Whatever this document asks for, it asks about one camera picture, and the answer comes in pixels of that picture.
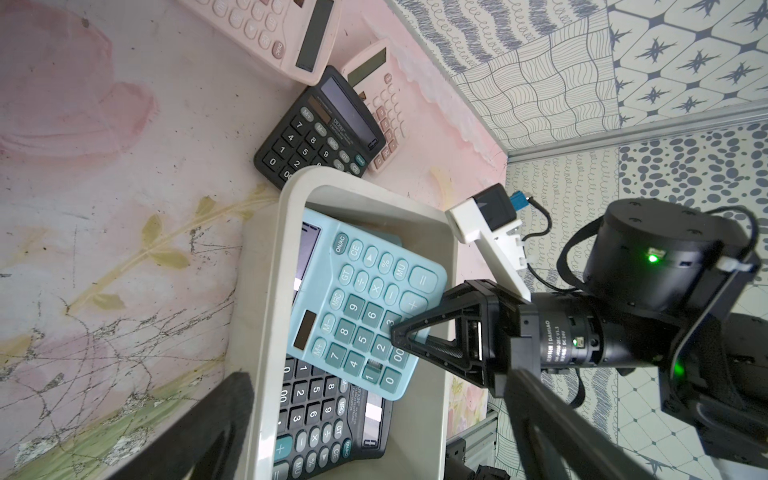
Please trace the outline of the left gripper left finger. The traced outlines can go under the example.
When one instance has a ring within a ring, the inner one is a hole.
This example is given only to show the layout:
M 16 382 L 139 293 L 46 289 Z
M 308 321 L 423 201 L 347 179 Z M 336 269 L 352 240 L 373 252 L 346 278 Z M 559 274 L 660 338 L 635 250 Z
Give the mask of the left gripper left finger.
M 113 479 L 232 479 L 254 404 L 250 375 L 227 376 Z

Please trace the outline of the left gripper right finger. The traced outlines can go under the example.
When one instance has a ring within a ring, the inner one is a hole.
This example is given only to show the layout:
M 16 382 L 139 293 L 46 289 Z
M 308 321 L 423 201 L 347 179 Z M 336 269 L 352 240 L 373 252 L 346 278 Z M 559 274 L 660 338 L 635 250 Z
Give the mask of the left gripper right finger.
M 566 405 L 539 377 L 507 373 L 504 401 L 528 479 L 650 479 L 652 475 Z

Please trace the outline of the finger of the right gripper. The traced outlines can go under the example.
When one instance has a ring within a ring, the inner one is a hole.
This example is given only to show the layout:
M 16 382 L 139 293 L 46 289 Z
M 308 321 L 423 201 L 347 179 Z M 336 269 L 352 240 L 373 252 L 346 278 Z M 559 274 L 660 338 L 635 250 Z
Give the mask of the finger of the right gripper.
M 497 322 L 497 284 L 468 280 L 446 291 L 436 307 L 393 326 L 391 341 L 475 386 L 492 387 Z

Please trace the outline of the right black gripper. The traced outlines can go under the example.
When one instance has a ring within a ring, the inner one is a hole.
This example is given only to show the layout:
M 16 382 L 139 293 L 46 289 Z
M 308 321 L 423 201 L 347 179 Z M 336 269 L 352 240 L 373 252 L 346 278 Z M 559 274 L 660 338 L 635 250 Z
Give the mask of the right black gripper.
M 522 299 L 492 285 L 481 321 L 481 383 L 500 396 L 512 369 L 656 368 L 662 410 L 705 453 L 767 464 L 767 323 L 735 305 L 760 268 L 759 224 L 742 206 L 698 211 L 650 198 L 612 202 L 572 238 L 593 240 L 563 292 Z

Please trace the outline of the black calculator back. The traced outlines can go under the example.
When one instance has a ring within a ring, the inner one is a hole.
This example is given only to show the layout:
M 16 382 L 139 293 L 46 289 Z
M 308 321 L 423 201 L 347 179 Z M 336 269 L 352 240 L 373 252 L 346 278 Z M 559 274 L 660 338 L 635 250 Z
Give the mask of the black calculator back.
M 271 477 L 311 479 L 384 456 L 393 403 L 288 355 Z

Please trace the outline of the small blue calculator back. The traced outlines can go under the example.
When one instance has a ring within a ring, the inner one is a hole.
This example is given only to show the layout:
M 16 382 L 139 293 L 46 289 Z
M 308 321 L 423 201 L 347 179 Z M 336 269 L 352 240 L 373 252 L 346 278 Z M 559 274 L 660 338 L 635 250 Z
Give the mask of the small blue calculator back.
M 404 395 L 418 360 L 395 348 L 391 328 L 439 305 L 442 265 L 314 210 L 321 229 L 293 298 L 287 352 L 389 401 Z

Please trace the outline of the white plastic storage box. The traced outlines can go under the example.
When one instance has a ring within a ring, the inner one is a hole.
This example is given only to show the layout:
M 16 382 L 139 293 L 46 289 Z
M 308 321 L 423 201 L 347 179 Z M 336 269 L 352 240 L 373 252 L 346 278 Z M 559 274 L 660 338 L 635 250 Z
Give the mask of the white plastic storage box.
M 293 176 L 278 203 L 257 211 L 243 229 L 225 370 L 249 373 L 255 401 L 238 479 L 268 479 L 273 468 L 305 207 L 394 234 L 405 248 L 442 265 L 450 285 L 456 281 L 457 242 L 442 211 L 332 168 L 309 167 Z M 384 456 L 347 463 L 325 478 L 443 478 L 450 386 L 445 371 L 419 362 L 404 397 L 394 405 Z

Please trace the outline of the small black calculator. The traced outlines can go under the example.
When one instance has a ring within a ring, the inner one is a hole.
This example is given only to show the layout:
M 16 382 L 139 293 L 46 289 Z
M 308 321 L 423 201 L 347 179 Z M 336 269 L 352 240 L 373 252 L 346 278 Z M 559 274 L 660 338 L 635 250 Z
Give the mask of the small black calculator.
M 360 178 L 385 146 L 385 134 L 369 108 L 341 73 L 328 66 L 267 136 L 253 164 L 281 189 L 298 171 L 312 166 Z

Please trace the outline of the pink calculator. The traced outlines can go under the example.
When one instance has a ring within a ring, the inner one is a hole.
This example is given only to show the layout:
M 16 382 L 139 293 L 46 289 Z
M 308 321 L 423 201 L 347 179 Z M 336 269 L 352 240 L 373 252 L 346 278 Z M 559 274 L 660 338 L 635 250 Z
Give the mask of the pink calculator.
M 328 65 L 343 0 L 183 0 L 181 4 L 278 73 L 316 85 Z
M 368 170 L 380 174 L 403 150 L 408 140 L 403 82 L 395 72 L 396 62 L 391 42 L 384 38 L 369 45 L 341 69 L 377 121 L 385 135 L 385 146 L 374 157 Z

